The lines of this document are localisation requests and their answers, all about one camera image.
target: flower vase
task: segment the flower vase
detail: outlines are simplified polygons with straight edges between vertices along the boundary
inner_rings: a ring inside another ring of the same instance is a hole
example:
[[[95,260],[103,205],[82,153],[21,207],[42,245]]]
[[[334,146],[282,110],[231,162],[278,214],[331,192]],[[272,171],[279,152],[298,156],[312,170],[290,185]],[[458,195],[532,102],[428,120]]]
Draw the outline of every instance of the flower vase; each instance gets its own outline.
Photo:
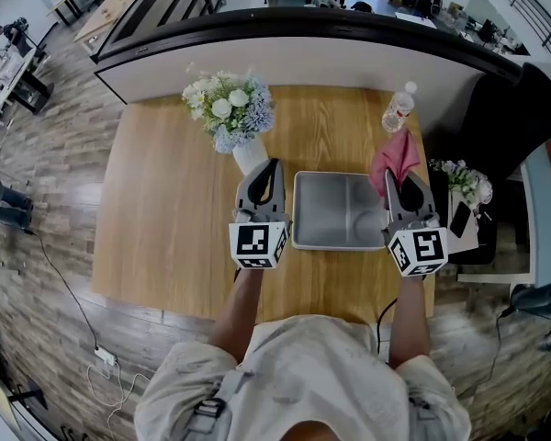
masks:
[[[232,156],[244,176],[250,174],[257,166],[269,160],[264,143],[259,136],[254,136],[244,145],[236,145]]]

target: white cable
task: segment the white cable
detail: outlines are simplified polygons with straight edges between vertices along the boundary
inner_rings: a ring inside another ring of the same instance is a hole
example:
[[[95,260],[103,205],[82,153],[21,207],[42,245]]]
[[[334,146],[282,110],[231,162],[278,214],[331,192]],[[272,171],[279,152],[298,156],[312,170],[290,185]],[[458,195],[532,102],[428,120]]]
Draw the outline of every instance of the white cable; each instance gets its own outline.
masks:
[[[135,374],[135,377],[132,378],[132,383],[130,384],[130,389],[129,389],[129,392],[127,393],[127,395],[125,396],[125,390],[124,388],[122,387],[122,382],[120,380],[120,372],[121,372],[121,368],[120,368],[120,364],[118,362],[115,363],[115,365],[118,367],[118,386],[120,387],[120,400],[117,401],[116,403],[108,403],[106,401],[102,401],[100,399],[98,399],[98,397],[96,396],[96,393],[94,391],[94,387],[92,386],[92,381],[90,380],[90,369],[93,369],[95,370],[98,374],[100,374],[104,379],[107,379],[107,380],[110,380],[110,374],[105,374],[104,372],[102,372],[100,369],[98,369],[96,366],[94,365],[90,365],[88,366],[88,369],[86,370],[85,372],[85,375],[88,379],[88,385],[90,386],[90,390],[92,391],[92,395],[94,395],[94,398],[99,401],[102,405],[106,406],[106,407],[116,407],[111,413],[110,415],[108,416],[107,418],[107,426],[108,426],[108,432],[110,433],[110,437],[112,437],[112,440],[113,441],[117,441],[117,439],[114,437],[114,433],[112,433],[112,428],[110,427],[110,419],[112,418],[112,416],[118,412],[119,410],[122,410],[122,406],[124,405],[125,401],[127,401],[130,397],[130,394],[133,392],[133,390],[135,389],[135,382],[137,381],[137,377],[138,376],[141,376],[142,378],[144,379],[147,379],[149,382],[151,382],[151,380],[145,376],[144,374],[141,374],[141,373],[137,373]]]

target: power strip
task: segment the power strip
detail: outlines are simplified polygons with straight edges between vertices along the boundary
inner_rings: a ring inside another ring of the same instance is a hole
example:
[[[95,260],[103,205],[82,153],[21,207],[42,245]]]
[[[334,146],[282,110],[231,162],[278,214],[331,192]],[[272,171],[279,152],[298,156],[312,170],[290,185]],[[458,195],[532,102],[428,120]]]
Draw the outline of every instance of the power strip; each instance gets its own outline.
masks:
[[[117,364],[117,357],[102,346],[96,348],[94,350],[94,354],[102,359],[109,366],[115,366]]]

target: backpack strap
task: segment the backpack strap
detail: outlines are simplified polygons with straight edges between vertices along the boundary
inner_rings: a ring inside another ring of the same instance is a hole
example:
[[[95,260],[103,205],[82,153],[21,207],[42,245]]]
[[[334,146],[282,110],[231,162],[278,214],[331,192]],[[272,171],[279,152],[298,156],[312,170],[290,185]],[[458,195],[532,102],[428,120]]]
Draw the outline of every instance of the backpack strap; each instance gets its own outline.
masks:
[[[182,441],[226,441],[232,418],[229,401],[251,375],[240,367],[227,372],[214,397],[201,401],[192,412]]]

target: pink cloth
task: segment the pink cloth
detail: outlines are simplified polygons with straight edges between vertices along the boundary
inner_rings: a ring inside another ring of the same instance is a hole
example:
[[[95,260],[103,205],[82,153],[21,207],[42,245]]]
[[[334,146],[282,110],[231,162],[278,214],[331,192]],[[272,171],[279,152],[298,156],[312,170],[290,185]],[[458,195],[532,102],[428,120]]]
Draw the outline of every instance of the pink cloth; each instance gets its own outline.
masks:
[[[369,170],[369,183],[379,193],[386,196],[384,174],[389,168],[398,179],[398,186],[406,179],[408,171],[421,162],[416,144],[410,131],[406,128],[396,132],[374,155]]]

